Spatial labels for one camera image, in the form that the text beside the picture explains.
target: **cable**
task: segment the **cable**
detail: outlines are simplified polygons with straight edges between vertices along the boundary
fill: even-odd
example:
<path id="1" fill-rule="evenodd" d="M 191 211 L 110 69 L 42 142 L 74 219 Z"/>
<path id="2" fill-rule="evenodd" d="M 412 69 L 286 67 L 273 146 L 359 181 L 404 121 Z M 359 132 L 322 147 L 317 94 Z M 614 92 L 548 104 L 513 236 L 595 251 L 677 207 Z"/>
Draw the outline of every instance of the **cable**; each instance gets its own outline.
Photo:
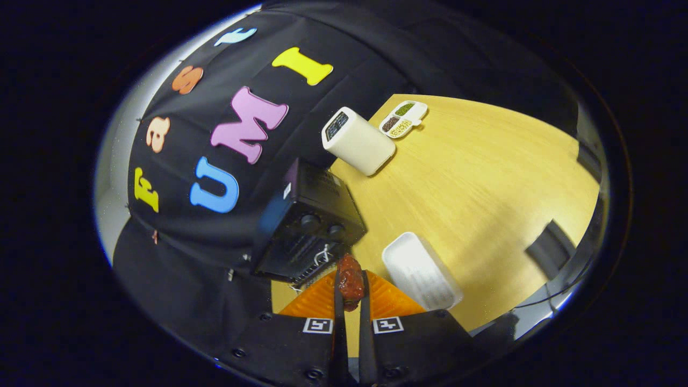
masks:
<path id="1" fill-rule="evenodd" d="M 578 275 L 577 275 L 576 278 L 573 280 L 573 282 L 571 282 L 571 283 L 570 283 L 567 287 L 565 287 L 564 289 L 561 289 L 560 291 L 558 291 L 558 292 L 556 292 L 556 293 L 554 293 L 554 294 L 548 296 L 547 298 L 543 298 L 543 299 L 540 300 L 540 301 L 531 302 L 530 304 L 515 306 L 514 309 L 525 308 L 525 307 L 527 307 L 527 306 L 532 306 L 532 305 L 541 304 L 541 303 L 543 303 L 543 302 L 547 302 L 547 301 L 551 300 L 551 299 L 554 298 L 554 297 L 557 297 L 558 295 L 561 295 L 562 293 L 566 293 L 566 292 L 568 291 L 568 289 L 571 289 L 575 284 L 577 284 L 578 282 L 581 281 L 581 279 L 583 279 L 583 273 L 585 273 L 585 270 L 588 268 L 588 266 L 590 265 L 591 262 L 592 262 L 592 257 L 590 257 L 590 259 L 585 263 L 585 266 L 583 266 L 583 269 L 581 270 L 580 273 L 578 273 Z"/>

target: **wooden table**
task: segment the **wooden table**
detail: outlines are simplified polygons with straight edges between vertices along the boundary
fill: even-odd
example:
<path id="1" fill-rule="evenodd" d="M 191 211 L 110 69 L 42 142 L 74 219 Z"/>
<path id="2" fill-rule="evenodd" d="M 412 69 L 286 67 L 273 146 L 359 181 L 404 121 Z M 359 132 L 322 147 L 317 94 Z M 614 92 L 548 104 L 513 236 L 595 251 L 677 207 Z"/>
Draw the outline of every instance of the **wooden table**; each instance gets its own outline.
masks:
<path id="1" fill-rule="evenodd" d="M 337 160 L 369 231 L 354 247 L 364 269 L 390 280 L 382 250 L 413 231 L 435 249 L 464 292 L 450 310 L 467 330 L 523 302 L 545 282 L 524 249 L 553 219 L 578 244 L 597 181 L 576 162 L 578 142 L 535 118 L 439 96 L 393 95 L 370 119 L 378 126 L 404 100 L 428 105 L 421 126 L 394 140 L 394 157 L 367 177 Z M 295 298 L 272 286 L 273 309 Z M 358 309 L 347 313 L 349 356 L 358 356 Z"/>

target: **screw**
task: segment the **screw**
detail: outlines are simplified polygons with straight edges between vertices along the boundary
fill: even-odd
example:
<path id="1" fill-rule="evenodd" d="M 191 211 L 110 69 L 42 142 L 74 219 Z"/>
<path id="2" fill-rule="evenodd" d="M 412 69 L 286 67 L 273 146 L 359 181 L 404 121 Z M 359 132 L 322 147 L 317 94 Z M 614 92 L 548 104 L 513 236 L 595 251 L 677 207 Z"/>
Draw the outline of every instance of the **screw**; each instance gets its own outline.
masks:
<path id="1" fill-rule="evenodd" d="M 236 348 L 236 349 L 233 349 L 233 350 L 232 350 L 232 355 L 234 355 L 234 357 L 245 357 L 245 356 L 246 356 L 246 352 L 244 352 L 244 351 L 241 350 L 241 349 Z"/>
<path id="2" fill-rule="evenodd" d="M 388 379 L 398 379 L 399 377 L 401 377 L 401 369 L 399 367 L 386 368 L 385 377 Z"/>
<path id="3" fill-rule="evenodd" d="M 323 373 L 315 368 L 305 372 L 305 376 L 311 380 L 318 380 L 323 377 Z"/>

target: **white rectangular tray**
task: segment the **white rectangular tray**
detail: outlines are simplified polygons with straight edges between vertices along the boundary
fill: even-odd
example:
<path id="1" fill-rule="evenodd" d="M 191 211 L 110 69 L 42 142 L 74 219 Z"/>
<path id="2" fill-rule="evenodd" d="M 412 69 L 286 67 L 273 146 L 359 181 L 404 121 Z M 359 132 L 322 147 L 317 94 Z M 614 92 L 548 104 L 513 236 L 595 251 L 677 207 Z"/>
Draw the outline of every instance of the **white rectangular tray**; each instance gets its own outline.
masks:
<path id="1" fill-rule="evenodd" d="M 383 262 L 394 285 L 426 311 L 451 309 L 464 297 L 430 244 L 412 232 L 383 250 Z"/>

